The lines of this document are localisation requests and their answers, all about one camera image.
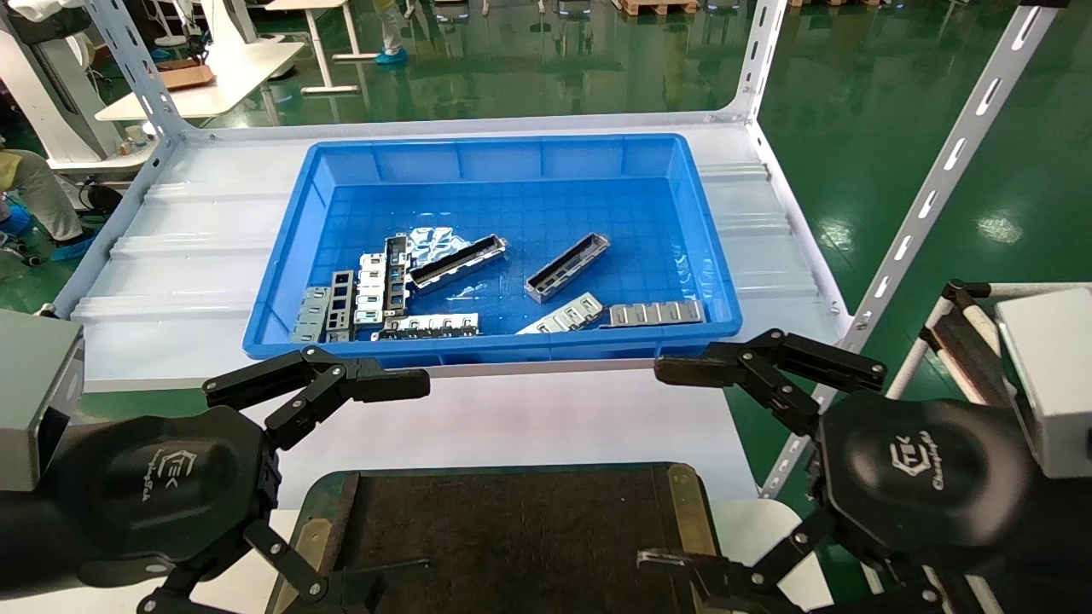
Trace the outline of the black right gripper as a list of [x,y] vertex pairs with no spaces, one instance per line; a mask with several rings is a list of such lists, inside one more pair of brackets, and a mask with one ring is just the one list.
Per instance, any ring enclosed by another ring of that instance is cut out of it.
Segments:
[[[885,385],[881,362],[781,329],[662,355],[654,373],[679,387],[741,388],[812,437],[816,511],[752,566],[652,548],[638,553],[640,571],[679,576],[710,609],[804,613],[780,581],[832,541],[873,567],[978,576],[1002,613],[1088,613],[1089,463],[1051,467],[1014,409],[888,399],[867,391]],[[855,393],[820,412],[792,374]],[[943,594],[910,582],[811,613],[943,613]]]

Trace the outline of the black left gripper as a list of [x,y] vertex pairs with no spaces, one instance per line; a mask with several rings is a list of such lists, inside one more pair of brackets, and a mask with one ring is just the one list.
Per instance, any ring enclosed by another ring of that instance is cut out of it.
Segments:
[[[375,613],[382,569],[321,575],[265,521],[281,482],[276,449],[348,401],[430,391],[424,369],[311,345],[209,379],[203,414],[71,426],[35,489],[3,492],[3,590],[112,589],[171,571],[136,613],[224,613],[190,595],[250,547],[296,589],[286,613]],[[284,394],[264,430],[235,412]]]

